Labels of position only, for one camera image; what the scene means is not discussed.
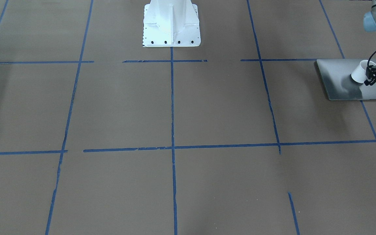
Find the white pedestal column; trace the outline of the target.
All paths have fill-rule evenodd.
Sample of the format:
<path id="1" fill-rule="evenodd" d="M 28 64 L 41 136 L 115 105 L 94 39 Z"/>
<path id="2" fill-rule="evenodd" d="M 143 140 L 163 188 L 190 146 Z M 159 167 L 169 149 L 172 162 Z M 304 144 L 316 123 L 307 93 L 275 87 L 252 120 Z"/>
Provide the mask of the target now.
<path id="1" fill-rule="evenodd" d="M 198 7 L 190 0 L 151 0 L 144 6 L 143 47 L 198 47 Z"/>

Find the white plastic cup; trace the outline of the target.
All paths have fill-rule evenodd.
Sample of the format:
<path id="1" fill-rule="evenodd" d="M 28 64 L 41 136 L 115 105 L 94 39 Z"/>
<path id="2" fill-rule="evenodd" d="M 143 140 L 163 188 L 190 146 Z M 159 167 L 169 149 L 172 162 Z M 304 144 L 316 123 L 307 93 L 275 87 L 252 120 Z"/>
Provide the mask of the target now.
<path id="1" fill-rule="evenodd" d="M 368 60 L 361 60 L 359 65 L 351 73 L 351 78 L 355 82 L 363 84 L 368 78 L 366 75 L 367 66 L 375 66 L 376 63 Z"/>

